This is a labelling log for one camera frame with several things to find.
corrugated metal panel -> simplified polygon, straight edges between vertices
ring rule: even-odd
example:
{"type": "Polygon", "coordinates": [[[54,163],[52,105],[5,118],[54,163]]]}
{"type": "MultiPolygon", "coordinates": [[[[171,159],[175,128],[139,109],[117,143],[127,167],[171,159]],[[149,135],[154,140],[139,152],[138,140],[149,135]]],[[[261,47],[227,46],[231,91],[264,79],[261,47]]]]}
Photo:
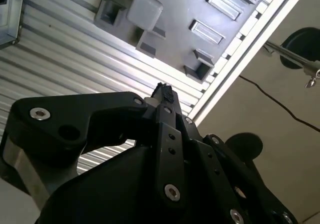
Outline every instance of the corrugated metal panel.
{"type": "MultiPolygon", "coordinates": [[[[20,42],[0,51],[0,136],[10,106],[26,97],[131,91],[144,98],[151,95],[158,82],[164,82],[177,91],[184,115],[195,106],[200,109],[199,100],[209,87],[217,85],[213,75],[228,62],[227,54],[206,82],[200,84],[96,27],[93,20],[100,1],[25,0],[20,42]]],[[[260,13],[265,6],[259,7],[260,13]]],[[[254,24],[247,24],[247,32],[254,24]]],[[[229,55],[241,45],[241,35],[228,48],[229,55]]],[[[133,144],[128,141],[83,155],[79,172],[133,144]]]]}

gray plastic panel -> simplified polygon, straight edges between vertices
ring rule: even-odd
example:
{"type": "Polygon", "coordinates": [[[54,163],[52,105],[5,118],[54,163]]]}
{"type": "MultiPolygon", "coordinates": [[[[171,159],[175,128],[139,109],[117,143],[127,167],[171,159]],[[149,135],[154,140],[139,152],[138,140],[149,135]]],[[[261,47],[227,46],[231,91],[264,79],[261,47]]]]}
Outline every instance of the gray plastic panel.
{"type": "MultiPolygon", "coordinates": [[[[133,3],[133,0],[112,1],[129,10],[133,3]]],[[[254,4],[252,0],[158,1],[163,5],[159,21],[163,22],[161,29],[165,38],[153,33],[142,34],[139,27],[143,25],[126,18],[122,18],[117,25],[103,25],[100,16],[96,16],[95,23],[106,32],[181,72],[184,72],[184,66],[196,72],[199,63],[193,62],[192,57],[187,60],[190,54],[196,49],[202,50],[212,56],[215,64],[262,0],[255,0],[254,4]]]]}

metal bolt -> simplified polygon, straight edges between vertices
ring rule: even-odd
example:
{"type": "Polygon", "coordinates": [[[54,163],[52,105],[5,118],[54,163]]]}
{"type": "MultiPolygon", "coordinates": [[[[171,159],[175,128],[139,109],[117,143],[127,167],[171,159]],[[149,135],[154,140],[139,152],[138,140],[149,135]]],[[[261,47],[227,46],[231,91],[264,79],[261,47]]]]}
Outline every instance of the metal bolt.
{"type": "Polygon", "coordinates": [[[290,219],[289,215],[287,213],[282,214],[284,219],[286,220],[287,223],[293,224],[292,220],[290,219]]]}
{"type": "Polygon", "coordinates": [[[164,110],[165,110],[167,113],[171,113],[171,110],[170,110],[168,107],[164,107],[164,110]]]}
{"type": "Polygon", "coordinates": [[[230,210],[230,216],[232,217],[232,220],[234,221],[234,223],[236,224],[244,224],[244,219],[242,218],[242,216],[240,215],[240,213],[235,210],[235,209],[231,209],[230,210]]]}
{"type": "Polygon", "coordinates": [[[213,136],[211,139],[215,144],[219,144],[219,140],[216,137],[213,136]]]}
{"type": "Polygon", "coordinates": [[[43,121],[49,119],[51,114],[47,109],[35,107],[30,110],[30,116],[38,121],[43,121]]]}
{"type": "Polygon", "coordinates": [[[186,117],[185,120],[187,123],[192,124],[192,120],[189,117],[186,117]]]}
{"type": "Polygon", "coordinates": [[[139,104],[139,105],[142,105],[142,101],[141,101],[140,99],[138,99],[138,98],[135,98],[135,99],[134,99],[134,102],[137,103],[137,104],[139,104]]]}
{"type": "Polygon", "coordinates": [[[178,188],[172,184],[168,184],[164,187],[164,193],[166,197],[173,202],[178,202],[180,200],[180,192],[178,188]]]}

